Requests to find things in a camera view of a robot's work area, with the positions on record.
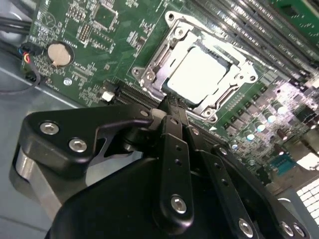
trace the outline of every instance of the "motherboard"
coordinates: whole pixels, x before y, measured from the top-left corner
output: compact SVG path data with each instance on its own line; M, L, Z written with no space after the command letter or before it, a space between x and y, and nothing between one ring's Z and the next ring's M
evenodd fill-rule
M310 0L41 0L28 43L43 50L33 61L44 83L86 107L182 98L190 123L228 143L269 185L296 166L319 170L318 8Z

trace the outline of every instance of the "black cable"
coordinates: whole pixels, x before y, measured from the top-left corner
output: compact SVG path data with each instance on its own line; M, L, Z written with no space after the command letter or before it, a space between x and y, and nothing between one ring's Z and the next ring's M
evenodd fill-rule
M0 50L9 53L10 55L22 60L22 56L18 53L17 47L13 46L5 41L0 40Z
M20 20L0 16L0 24L30 28L32 23L30 21L20 21Z
M24 13L24 15L32 18L33 13L34 13L34 9L32 9L30 6L28 6L27 4L21 2L21 0L10 0L10 2L16 8L18 8L22 13Z
M40 73L38 72L35 64L30 60L29 66L31 70L34 72L36 76L35 82L33 82L32 85L30 85L28 88L22 89L22 90L8 90L8 91L0 91L0 96L8 96L8 95L19 95L19 94L24 94L26 92L31 91L33 88L35 88L41 81L41 76Z
M0 31L17 33L17 34L21 34L21 35L29 35L30 29L29 28L14 27L14 26L7 26L7 25L0 25Z

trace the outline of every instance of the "silver screw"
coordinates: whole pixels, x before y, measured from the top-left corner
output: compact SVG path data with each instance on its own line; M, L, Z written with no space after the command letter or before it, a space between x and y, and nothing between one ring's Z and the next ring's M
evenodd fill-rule
M141 111L141 115L147 117L147 116L149 116L149 113L147 113L147 112L145 112L145 111Z
M302 236L302 237L305 237L306 234L304 233L304 231L297 225L297 224L294 224L294 228L296 229L296 231Z
M240 230L246 235L248 238L252 238L254 235L253 229L251 226L242 218L239 219L238 225Z
M64 78L63 84L66 86L72 85L72 80L70 78Z
M248 164L250 166L254 166L256 164L256 161L254 159L251 159L251 160L248 161Z
M212 114L212 110L211 109L207 109L207 110L204 111L204 116L205 117L210 117L211 114Z
M153 80L153 74L151 72L147 72L146 79L148 79L149 81Z
M54 135L59 132L59 126L51 122L44 122L40 125L40 130L44 134Z
M183 28L177 27L177 28L175 29L174 34L175 34L175 37L176 37L177 39L183 38L183 36L184 36L184 30L183 30Z
M77 153L83 153L88 148L86 143L78 138L71 140L69 142L69 147Z
M289 227L289 226L287 225L287 223L281 222L280 226L281 226L281 228L284 230L284 232L287 233L289 236L291 236L291 237L294 236L293 230L291 229L291 227Z
M186 210L187 210L186 203L179 196L173 196L171 198L170 204L177 213L179 214L186 213Z
M134 75L139 75L139 74L140 74L140 71L139 71L138 69L134 69L134 70L133 70L133 73L134 73Z
M199 135L199 131L195 128L192 128L191 131L193 131L194 134Z
M219 148L219 150L222 152L222 154L227 155L227 151L224 148Z

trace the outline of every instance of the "black mounting arm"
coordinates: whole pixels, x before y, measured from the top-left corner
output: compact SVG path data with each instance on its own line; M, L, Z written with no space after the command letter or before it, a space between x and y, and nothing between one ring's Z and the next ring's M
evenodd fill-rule
M13 168L54 218L48 239L310 238L226 144L210 141L172 96L151 112L141 105L40 112L23 121ZM107 159L133 150L143 158L85 185L101 152Z

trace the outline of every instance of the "microchip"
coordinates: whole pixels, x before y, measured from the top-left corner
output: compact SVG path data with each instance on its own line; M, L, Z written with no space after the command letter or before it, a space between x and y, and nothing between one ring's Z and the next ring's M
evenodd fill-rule
M264 129L263 134L268 134L269 130L267 128Z
M276 93L272 91L272 89L267 89L264 92L264 95L268 98L268 99L274 99L277 97Z
M294 97L294 101L296 101L296 102L299 102L299 101L301 101L303 99L303 97L301 96L301 95L296 95L295 97Z
M100 5L95 12L94 21L106 31L111 31L118 17L118 12L107 6Z
M288 16L297 16L297 15L299 15L299 13L295 9L295 7L293 7L291 4L285 5L285 6L281 6L280 8Z
M240 119L235 119L235 120L233 121L233 125L234 125L237 129L241 129L241 128L245 125L245 123L242 122Z
M309 96L313 92L313 89L307 88L305 91L303 91L305 96Z
M256 104L258 104L260 107L263 107L263 106L267 106L269 103L268 103L267 99L264 96L260 96L256 100Z
M254 105L250 105L249 107L247 107L247 111L252 115L260 112L260 110Z
M237 132L237 130L229 124L224 125L224 128L227 131L228 135L231 137L234 136Z
M242 119L243 121L250 121L251 119L251 115L247 114L246 112L243 112L240 114L240 119Z
M211 80L212 72L214 72L214 81ZM199 104L206 96L218 90L216 82L219 82L225 74L224 66L200 48L194 47L171 76L167 86L190 102Z

